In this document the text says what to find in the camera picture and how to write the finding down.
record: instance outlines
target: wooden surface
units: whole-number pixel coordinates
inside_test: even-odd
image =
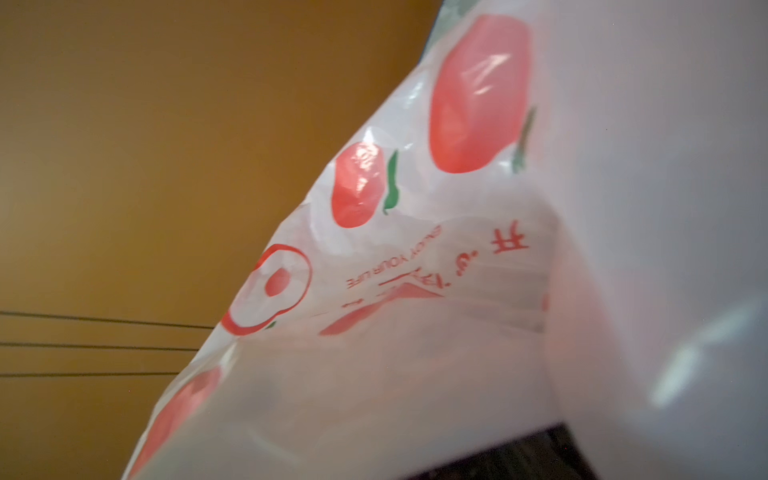
[[[119,477],[438,7],[0,2],[1,477]]]

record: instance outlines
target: white plastic bag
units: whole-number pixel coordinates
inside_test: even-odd
[[[758,478],[765,8],[481,2],[281,224],[124,478],[398,478],[562,419],[604,478]]]

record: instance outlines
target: translucent plastic bag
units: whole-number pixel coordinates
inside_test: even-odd
[[[563,419],[605,478],[765,472],[764,10],[478,4],[281,224],[124,478],[398,478]]]

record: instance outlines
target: printed plastic bag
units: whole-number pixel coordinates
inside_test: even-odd
[[[563,419],[603,478],[759,478],[765,8],[480,2],[280,225],[124,478],[400,478]]]

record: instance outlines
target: brown wall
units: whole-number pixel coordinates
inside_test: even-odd
[[[210,332],[14,313],[215,324],[438,7],[0,2],[0,477],[117,478],[171,377],[104,374]]]

